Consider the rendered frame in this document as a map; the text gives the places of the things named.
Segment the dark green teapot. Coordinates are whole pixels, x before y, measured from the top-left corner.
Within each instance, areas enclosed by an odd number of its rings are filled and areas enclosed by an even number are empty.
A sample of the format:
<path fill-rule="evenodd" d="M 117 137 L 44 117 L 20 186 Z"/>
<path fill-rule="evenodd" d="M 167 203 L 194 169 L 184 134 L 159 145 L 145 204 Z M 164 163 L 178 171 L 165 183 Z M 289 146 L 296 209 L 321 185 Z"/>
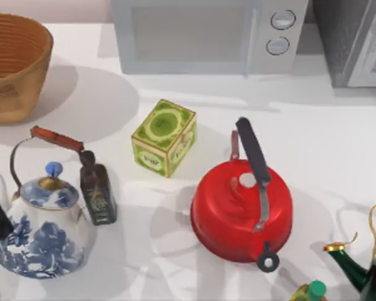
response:
<path fill-rule="evenodd" d="M 349 242 L 334 242 L 323 247 L 339 265 L 342 272 L 353 287 L 360 294 L 360 301 L 376 301 L 376 229 L 373 224 L 373 212 L 376 204 L 372 206 L 368 213 L 368 225 L 373 236 L 372 259 L 368 269 L 365 269 L 354 261 L 346 252 L 346 246 L 353 243 L 358 234 L 355 233 Z"/>

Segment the green square tea tin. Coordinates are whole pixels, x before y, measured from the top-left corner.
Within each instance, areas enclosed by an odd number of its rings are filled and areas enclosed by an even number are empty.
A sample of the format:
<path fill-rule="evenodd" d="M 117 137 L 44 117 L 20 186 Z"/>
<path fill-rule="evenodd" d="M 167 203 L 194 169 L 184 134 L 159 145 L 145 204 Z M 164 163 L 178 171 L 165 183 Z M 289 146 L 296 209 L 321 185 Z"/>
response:
<path fill-rule="evenodd" d="M 197 114 L 162 99 L 132 134 L 135 162 L 169 178 L 194 145 Z"/>

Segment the woven brown basket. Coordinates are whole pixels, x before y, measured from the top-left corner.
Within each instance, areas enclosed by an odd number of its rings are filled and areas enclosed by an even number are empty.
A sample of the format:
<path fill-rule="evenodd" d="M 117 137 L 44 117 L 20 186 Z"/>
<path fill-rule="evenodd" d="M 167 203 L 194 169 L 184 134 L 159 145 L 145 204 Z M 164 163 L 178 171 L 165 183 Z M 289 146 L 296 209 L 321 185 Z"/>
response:
<path fill-rule="evenodd" d="M 46 80 L 53 43 L 41 23 L 0 13 L 0 124 L 31 115 Z"/>

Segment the yellow bottle with green cap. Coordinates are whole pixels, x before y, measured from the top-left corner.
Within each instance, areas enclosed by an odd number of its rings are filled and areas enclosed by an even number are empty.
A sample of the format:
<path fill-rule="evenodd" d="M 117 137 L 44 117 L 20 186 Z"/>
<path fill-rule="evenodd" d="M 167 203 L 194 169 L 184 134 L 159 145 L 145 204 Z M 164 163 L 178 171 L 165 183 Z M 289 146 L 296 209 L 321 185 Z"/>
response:
<path fill-rule="evenodd" d="M 319 280 L 314 280 L 309 284 L 301 285 L 289 301 L 327 301 L 325 294 L 326 285 Z"/>

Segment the blue and white porcelain teapot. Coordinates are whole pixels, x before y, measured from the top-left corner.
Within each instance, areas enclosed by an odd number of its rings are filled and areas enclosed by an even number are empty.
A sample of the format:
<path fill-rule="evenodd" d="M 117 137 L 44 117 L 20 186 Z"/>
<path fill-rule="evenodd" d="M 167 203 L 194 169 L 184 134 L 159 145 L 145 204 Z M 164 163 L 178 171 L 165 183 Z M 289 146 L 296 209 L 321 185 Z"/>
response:
<path fill-rule="evenodd" d="M 17 190 L 4 213 L 11 231 L 0 239 L 0 265 L 23 277 L 49 279 L 77 271 L 85 259 L 87 220 L 79 194 L 62 180 L 63 166 L 49 162 L 46 174 L 21 182 L 15 170 L 16 148 L 9 167 Z"/>

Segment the dark olive oil bottle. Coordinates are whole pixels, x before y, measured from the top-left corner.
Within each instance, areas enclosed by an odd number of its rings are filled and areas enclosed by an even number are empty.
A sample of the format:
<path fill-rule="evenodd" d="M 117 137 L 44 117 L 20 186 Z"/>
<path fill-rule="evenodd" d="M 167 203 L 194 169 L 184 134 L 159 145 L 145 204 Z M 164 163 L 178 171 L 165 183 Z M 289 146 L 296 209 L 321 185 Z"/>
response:
<path fill-rule="evenodd" d="M 80 188 L 92 223 L 100 226 L 116 222 L 116 203 L 106 167 L 96 162 L 90 150 L 82 151 L 79 158 L 82 164 Z"/>

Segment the round grey microwave knob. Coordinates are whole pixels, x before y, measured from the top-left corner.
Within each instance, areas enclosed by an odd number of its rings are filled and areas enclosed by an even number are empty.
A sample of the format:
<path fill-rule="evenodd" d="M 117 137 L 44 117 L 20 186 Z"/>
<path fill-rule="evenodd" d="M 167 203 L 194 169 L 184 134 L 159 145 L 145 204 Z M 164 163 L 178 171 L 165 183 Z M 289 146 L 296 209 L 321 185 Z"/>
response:
<path fill-rule="evenodd" d="M 278 38 L 271 39 L 266 44 L 266 51 L 273 56 L 279 56 L 286 53 L 290 48 L 290 41 L 279 36 Z"/>
<path fill-rule="evenodd" d="M 291 28 L 296 21 L 296 15 L 292 10 L 275 12 L 271 17 L 271 25 L 277 30 L 286 30 Z"/>

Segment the pale microwave oven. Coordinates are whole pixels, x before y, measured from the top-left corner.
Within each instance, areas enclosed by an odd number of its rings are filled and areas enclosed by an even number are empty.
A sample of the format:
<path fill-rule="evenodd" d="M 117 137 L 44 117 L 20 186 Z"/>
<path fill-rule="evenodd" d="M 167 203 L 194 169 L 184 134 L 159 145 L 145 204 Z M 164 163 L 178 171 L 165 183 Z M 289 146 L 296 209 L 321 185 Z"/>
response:
<path fill-rule="evenodd" d="M 132 75 L 289 73 L 308 0 L 111 0 L 122 71 Z M 292 10 L 294 25 L 274 29 L 275 12 Z M 289 50 L 266 51 L 283 36 Z"/>

